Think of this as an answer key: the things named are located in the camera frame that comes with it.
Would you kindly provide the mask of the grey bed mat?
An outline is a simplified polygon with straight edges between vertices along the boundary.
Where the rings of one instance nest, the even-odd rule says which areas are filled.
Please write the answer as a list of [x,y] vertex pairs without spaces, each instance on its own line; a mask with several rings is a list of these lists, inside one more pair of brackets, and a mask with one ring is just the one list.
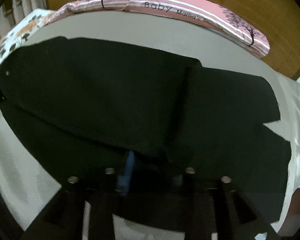
[[[263,77],[271,85],[280,111],[280,119],[267,127],[285,139],[276,130],[286,107],[277,79],[279,73],[219,34],[159,16],[104,11],[71,16],[43,27],[21,47],[56,37],[132,44],[198,59],[205,68]],[[184,239],[183,233],[172,230],[172,216],[177,209],[174,183],[165,194],[137,196],[130,191],[132,174],[127,194],[115,198],[115,239]],[[26,229],[67,180],[59,183],[40,165],[12,131],[0,109],[0,239],[23,239]],[[270,223],[277,234],[280,218]]]

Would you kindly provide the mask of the pink striped long pillow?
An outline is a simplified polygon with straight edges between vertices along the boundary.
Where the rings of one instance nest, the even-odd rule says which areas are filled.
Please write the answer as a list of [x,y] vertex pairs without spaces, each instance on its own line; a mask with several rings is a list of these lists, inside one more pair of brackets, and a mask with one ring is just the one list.
[[92,11],[126,11],[171,18],[213,30],[234,39],[256,57],[270,51],[266,36],[240,16],[208,0],[79,0],[68,2],[45,20],[51,24],[68,16]]

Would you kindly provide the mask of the beige curtain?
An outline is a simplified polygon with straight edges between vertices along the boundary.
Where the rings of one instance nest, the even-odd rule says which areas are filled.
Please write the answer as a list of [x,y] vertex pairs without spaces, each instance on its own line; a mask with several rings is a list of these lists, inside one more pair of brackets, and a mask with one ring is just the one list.
[[46,9],[46,0],[4,0],[0,6],[0,35],[3,36],[36,9]]

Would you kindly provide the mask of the cream satin sheet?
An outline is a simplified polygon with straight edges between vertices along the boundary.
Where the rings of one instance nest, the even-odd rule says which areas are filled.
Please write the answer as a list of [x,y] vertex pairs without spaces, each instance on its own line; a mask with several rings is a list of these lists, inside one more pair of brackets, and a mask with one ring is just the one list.
[[300,239],[300,84],[282,74],[277,75],[286,107],[282,110],[279,133],[290,142],[292,156],[288,166],[288,185],[279,234]]

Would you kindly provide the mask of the white floral pillow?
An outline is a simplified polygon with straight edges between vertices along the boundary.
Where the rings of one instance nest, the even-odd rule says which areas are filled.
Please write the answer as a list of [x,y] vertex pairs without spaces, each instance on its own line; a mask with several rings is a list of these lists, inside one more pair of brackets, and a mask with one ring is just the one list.
[[15,49],[24,45],[30,36],[44,26],[53,10],[36,9],[12,28],[0,40],[0,64]]

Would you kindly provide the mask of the black pants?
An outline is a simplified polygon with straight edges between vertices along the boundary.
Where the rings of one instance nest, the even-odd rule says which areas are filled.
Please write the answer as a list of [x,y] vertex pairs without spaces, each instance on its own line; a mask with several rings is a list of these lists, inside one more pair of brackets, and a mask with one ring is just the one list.
[[90,189],[135,155],[132,194],[165,194],[187,167],[228,176],[268,222],[280,218],[290,143],[260,76],[132,44],[56,37],[0,64],[0,109],[20,142],[59,183]]

